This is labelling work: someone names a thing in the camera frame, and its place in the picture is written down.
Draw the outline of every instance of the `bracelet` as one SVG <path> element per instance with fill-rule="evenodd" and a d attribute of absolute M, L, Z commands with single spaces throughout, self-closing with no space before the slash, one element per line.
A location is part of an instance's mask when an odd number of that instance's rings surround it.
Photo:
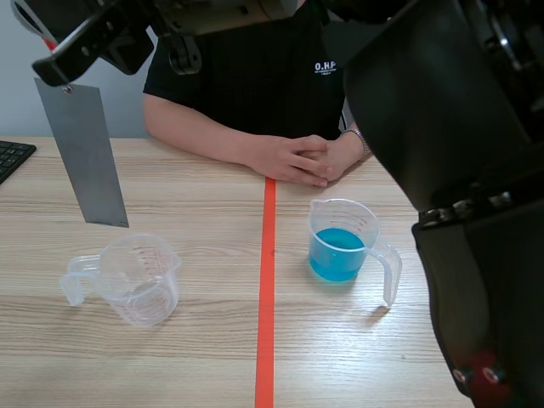
<path fill-rule="evenodd" d="M 355 133 L 357 137 L 359 138 L 360 142 L 363 144 L 363 156 L 360 158 L 360 160 L 361 161 L 365 160 L 366 157 L 369 156 L 372 152 L 371 152 L 371 148 L 368 147 L 368 144 L 366 143 L 363 133 L 361 133 L 359 129 L 346 129 L 342 133 L 340 133 L 340 136 L 348 132 Z"/>

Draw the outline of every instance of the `person's hand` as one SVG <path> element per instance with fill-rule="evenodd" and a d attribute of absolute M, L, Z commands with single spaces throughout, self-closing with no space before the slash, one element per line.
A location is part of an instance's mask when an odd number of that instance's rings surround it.
<path fill-rule="evenodd" d="M 302 157 L 315 160 L 331 168 L 326 176 L 327 181 L 340 179 L 364 153 L 363 144 L 354 133 L 345 133 L 337 140 L 329 142 L 327 151 L 304 151 Z"/>
<path fill-rule="evenodd" d="M 315 135 L 300 139 L 258 135 L 247 146 L 243 164 L 272 179 L 326 187 L 330 166 L 300 154 L 325 154 L 329 143 Z"/>

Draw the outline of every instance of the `white wall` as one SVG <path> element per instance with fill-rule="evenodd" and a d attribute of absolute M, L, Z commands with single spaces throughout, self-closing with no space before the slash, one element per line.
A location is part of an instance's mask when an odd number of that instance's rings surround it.
<path fill-rule="evenodd" d="M 31 68 L 48 52 L 12 15 L 9 0 L 0 0 L 0 139 L 52 136 Z M 100 88 L 112 138 L 147 137 L 141 102 L 150 60 L 135 76 L 125 76 L 100 59 L 75 82 Z"/>

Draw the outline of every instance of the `clear plastic measuring cup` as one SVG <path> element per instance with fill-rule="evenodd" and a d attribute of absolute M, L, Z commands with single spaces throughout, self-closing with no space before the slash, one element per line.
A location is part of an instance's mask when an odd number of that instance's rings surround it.
<path fill-rule="evenodd" d="M 380 241 L 380 222 L 371 210 L 351 200 L 313 200 L 309 230 L 309 261 L 318 275 L 329 281 L 348 281 L 357 276 L 366 255 L 371 255 L 385 273 L 383 299 L 389 307 L 393 304 L 402 260 Z"/>
<path fill-rule="evenodd" d="M 72 259 L 60 287 L 71 306 L 80 306 L 85 300 L 81 279 L 87 279 L 128 323 L 151 326 L 166 319 L 178 304 L 179 266 L 181 258 L 162 238 L 129 235 L 98 255 Z"/>

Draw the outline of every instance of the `table surface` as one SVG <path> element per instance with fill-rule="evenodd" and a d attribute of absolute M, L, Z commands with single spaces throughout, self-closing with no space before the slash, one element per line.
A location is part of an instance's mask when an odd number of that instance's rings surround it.
<path fill-rule="evenodd" d="M 0 186 L 0 395 L 5 407 L 253 407 L 264 179 L 250 170 L 114 139 L 130 230 L 85 224 L 54 141 Z M 314 198 L 365 203 L 403 258 L 393 308 L 383 272 L 352 285 L 308 271 Z M 277 184 L 275 407 L 469 407 L 434 339 L 410 228 L 416 214 L 374 159 L 326 190 Z M 98 296 L 71 308 L 71 258 L 134 232 L 183 258 L 181 298 L 163 324 L 132 327 Z"/>

